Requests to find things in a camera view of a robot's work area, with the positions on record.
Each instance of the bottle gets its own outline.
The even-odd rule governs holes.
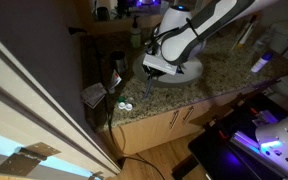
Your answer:
[[[139,16],[134,16],[134,22],[132,25],[132,28],[130,30],[131,32],[131,44],[133,48],[139,48],[141,47],[141,29],[138,27],[136,18]]]
[[[272,29],[266,29],[265,33],[262,34],[254,43],[253,49],[255,52],[260,53],[261,51],[265,51],[266,46],[271,41],[273,35]]]
[[[266,52],[251,68],[253,73],[257,73],[268,61],[272,59],[273,54]]]

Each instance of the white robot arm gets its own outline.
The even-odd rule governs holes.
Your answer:
[[[155,50],[150,50],[143,64],[174,75],[174,69],[196,56],[196,50],[203,48],[203,43],[212,34],[229,22],[276,1],[213,0],[193,18],[185,7],[172,6],[161,22],[158,35],[149,45],[149,48],[155,46]],[[165,67],[165,62],[173,67]]]

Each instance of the wooden cabinet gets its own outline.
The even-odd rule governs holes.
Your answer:
[[[231,109],[231,101],[238,94],[253,90],[247,88],[197,102],[180,109],[152,116],[123,126],[114,127],[112,133],[122,156],[152,148],[165,142],[198,132],[216,116],[223,117]],[[111,139],[109,132],[104,132]]]
[[[166,142],[180,111],[176,109],[112,128],[118,148],[127,156]],[[108,131],[105,136],[110,139]]]

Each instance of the white device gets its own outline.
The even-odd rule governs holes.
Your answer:
[[[184,6],[172,6],[151,40],[143,64],[175,75],[179,65],[195,58],[204,48],[209,36],[229,22],[276,1],[214,0],[193,18]]]
[[[288,172],[288,117],[279,123],[256,129],[260,152]]]

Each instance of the kitchen counter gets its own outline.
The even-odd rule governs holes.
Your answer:
[[[213,35],[208,39],[204,51],[197,55],[203,64],[202,77],[194,84],[181,88],[157,88],[153,87],[149,97],[142,99],[146,84],[134,76],[132,63],[144,52],[144,47],[132,49],[130,47],[127,32],[103,35],[96,38],[96,43],[101,52],[113,50],[125,51],[129,69],[122,74],[122,83],[116,88],[113,95],[107,94],[109,110],[112,111],[112,127],[132,123],[153,115],[167,112],[185,105],[203,101],[215,96],[230,93],[247,87],[256,87],[272,82],[279,77],[288,75],[288,61],[279,55],[275,55],[271,62],[267,63],[257,74],[249,76],[253,64],[260,58],[260,54],[252,51],[250,39],[242,49],[234,49],[233,33],[222,33],[224,36]],[[109,62],[109,54],[102,59],[102,69],[105,86],[108,85],[112,72]],[[120,110],[116,105],[119,96],[132,97],[135,107],[131,111]],[[96,131],[108,129],[103,105],[95,109]]]

